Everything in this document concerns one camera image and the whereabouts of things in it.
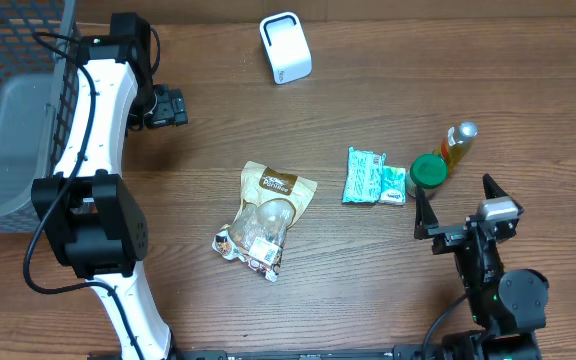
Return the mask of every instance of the beige snack bag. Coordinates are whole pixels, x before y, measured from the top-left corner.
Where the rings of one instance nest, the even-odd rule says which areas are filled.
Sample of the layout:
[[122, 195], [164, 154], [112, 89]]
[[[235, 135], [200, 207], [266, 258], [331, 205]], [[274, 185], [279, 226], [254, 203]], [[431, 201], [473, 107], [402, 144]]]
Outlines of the beige snack bag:
[[312, 180], [249, 161], [241, 172], [239, 212], [232, 225], [215, 235], [212, 248], [277, 281], [286, 230], [299, 220], [316, 189]]

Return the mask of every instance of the barcode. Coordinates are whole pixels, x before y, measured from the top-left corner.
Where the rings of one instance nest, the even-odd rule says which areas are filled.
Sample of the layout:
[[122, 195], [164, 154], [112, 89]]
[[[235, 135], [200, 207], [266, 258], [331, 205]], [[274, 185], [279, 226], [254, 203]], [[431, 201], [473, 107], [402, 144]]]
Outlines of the barcode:
[[273, 260], [275, 260], [275, 254], [277, 252], [275, 250], [268, 250], [268, 252], [266, 253], [266, 257], [264, 258], [264, 260], [266, 262], [272, 262]]

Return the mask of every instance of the wooden surface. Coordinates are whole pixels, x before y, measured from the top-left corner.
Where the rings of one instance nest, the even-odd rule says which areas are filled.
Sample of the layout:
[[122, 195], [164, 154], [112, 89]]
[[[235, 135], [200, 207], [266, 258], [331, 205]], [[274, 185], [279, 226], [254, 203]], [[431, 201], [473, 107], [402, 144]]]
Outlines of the wooden surface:
[[[576, 18], [306, 24], [314, 70], [275, 86], [248, 25], [161, 26], [156, 80], [190, 124], [131, 133], [124, 178], [146, 214], [146, 271], [184, 349], [344, 349], [419, 343], [463, 293], [450, 255], [412, 237], [414, 205], [342, 206], [348, 146], [407, 166], [464, 119], [480, 135], [433, 206], [461, 222], [489, 172], [526, 213], [500, 252], [550, 280], [545, 359], [576, 359]], [[101, 32], [103, 28], [88, 29]], [[319, 183], [271, 284], [210, 248], [234, 217], [240, 170], [261, 162]], [[33, 293], [29, 235], [0, 236], [0, 359], [118, 350], [92, 291]], [[73, 281], [41, 242], [36, 281]], [[437, 334], [474, 329], [462, 306]]]
[[151, 24], [259, 22], [282, 11], [302, 21], [576, 16], [576, 0], [79, 0], [77, 21], [108, 24], [136, 11]]

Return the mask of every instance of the gray bin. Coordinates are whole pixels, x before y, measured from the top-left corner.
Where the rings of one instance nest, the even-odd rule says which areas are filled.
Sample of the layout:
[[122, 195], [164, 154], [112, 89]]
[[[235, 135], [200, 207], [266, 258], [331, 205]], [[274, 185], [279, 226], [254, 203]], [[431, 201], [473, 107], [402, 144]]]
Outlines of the gray bin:
[[[35, 229], [32, 182], [52, 173], [68, 140], [77, 69], [31, 34], [79, 37], [74, 9], [74, 0], [0, 0], [0, 232]], [[56, 45], [73, 53], [65, 41]]]

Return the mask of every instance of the brown label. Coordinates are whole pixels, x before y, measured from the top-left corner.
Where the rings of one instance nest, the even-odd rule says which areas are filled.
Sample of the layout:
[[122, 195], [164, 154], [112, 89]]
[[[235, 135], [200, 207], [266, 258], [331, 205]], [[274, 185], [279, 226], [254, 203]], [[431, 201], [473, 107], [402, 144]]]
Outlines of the brown label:
[[262, 188], [286, 196], [292, 193], [292, 188], [296, 183], [296, 175], [281, 174], [268, 167], [261, 175], [261, 179], [259, 179], [259, 186]]

